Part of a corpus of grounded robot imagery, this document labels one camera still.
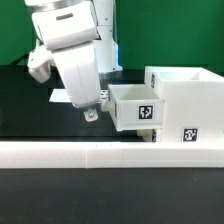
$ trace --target white box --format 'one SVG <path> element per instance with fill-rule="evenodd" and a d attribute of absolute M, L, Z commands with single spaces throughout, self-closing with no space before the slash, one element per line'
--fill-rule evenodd
<path fill-rule="evenodd" d="M 164 101 L 147 85 L 109 85 L 110 115 L 117 131 L 163 126 Z"/>
<path fill-rule="evenodd" d="M 146 67 L 145 83 L 166 101 L 163 142 L 224 140 L 224 78 L 203 68 Z"/>

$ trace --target green wall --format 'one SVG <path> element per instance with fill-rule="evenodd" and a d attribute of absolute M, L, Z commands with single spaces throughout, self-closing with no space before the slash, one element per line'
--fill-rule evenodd
<path fill-rule="evenodd" d="M 7 65 L 33 48 L 32 23 L 23 0 L 0 1 L 0 65 Z"/>
<path fill-rule="evenodd" d="M 23 0 L 0 3 L 0 64 L 33 48 Z M 224 73 L 223 0 L 117 0 L 120 64 L 202 66 Z"/>

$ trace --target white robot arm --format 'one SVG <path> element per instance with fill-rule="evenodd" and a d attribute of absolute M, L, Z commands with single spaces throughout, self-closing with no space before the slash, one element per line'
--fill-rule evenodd
<path fill-rule="evenodd" d="M 75 107 L 98 103 L 99 72 L 121 69 L 112 37 L 114 0 L 25 2 L 33 9 L 32 21 L 43 42 L 30 53 L 30 74 L 44 82 L 50 77 L 50 64 L 55 65 Z"/>

